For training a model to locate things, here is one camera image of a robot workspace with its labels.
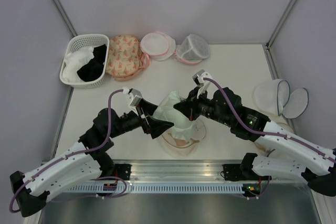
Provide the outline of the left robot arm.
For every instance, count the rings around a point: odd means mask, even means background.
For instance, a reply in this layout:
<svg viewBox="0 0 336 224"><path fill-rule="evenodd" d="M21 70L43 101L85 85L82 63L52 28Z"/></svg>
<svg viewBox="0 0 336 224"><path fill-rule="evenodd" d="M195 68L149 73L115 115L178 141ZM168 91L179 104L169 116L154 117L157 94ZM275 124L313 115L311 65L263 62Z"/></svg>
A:
<svg viewBox="0 0 336 224"><path fill-rule="evenodd" d="M137 128L157 138L174 125L154 118L157 105L144 99L137 101L134 108L119 116L108 104L93 120L92 127L61 155L30 172L12 173L10 184L14 195L9 203L10 212L29 217L76 184L112 179L115 164L107 150L114 146L113 138Z"/></svg>

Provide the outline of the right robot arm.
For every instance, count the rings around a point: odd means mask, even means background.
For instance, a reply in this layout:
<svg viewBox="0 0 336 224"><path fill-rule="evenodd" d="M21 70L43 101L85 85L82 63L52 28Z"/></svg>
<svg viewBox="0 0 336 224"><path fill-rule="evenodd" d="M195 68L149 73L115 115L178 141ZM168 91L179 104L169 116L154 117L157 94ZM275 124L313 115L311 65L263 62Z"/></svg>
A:
<svg viewBox="0 0 336 224"><path fill-rule="evenodd" d="M313 145L268 116L243 106L241 97L229 88L217 90L212 99L207 93L198 94L195 88L173 107L191 121L204 116L229 127L237 138L266 145L289 157L289 160L280 160L247 153L239 166L239 175L230 176L232 181L267 177L293 179L307 183L317 193L335 196L335 150Z"/></svg>

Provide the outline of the peach pink bra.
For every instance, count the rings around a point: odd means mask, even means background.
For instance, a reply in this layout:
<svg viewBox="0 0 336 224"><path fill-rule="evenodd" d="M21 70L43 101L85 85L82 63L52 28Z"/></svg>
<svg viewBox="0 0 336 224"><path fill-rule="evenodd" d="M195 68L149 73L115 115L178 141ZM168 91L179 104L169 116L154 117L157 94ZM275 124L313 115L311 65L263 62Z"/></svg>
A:
<svg viewBox="0 0 336 224"><path fill-rule="evenodd" d="M166 141L166 142L170 146L172 146L174 148L178 148L178 149L187 149L187 148L190 148L190 147L194 146L195 144L199 143L199 140L195 140L193 138L191 138L189 141L174 138L171 133L169 133L168 136L173 140L174 144L169 142L169 141Z"/></svg>

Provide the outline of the beige trim mesh laundry bag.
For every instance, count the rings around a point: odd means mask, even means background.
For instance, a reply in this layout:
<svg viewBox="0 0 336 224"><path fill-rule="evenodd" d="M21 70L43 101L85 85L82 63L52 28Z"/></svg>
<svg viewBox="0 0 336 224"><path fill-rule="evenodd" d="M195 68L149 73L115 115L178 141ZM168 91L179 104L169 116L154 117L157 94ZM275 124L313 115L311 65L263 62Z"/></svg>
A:
<svg viewBox="0 0 336 224"><path fill-rule="evenodd" d="M174 138L171 132L167 131L158 139L160 146L169 156L175 159L184 159L191 156L200 144L204 143L207 133L206 126L202 120L197 119L194 125L195 132L189 140Z"/></svg>

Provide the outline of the mint green bra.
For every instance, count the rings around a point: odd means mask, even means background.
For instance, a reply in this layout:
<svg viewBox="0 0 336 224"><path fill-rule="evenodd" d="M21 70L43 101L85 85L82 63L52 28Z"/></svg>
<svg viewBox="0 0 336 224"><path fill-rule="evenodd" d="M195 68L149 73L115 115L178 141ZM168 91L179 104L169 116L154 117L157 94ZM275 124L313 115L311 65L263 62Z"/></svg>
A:
<svg viewBox="0 0 336 224"><path fill-rule="evenodd" d="M172 137L178 140L188 141L195 133L195 124L182 112L174 108L174 105L182 101L178 91L170 92L159 104L153 113L158 120L174 123L170 128Z"/></svg>

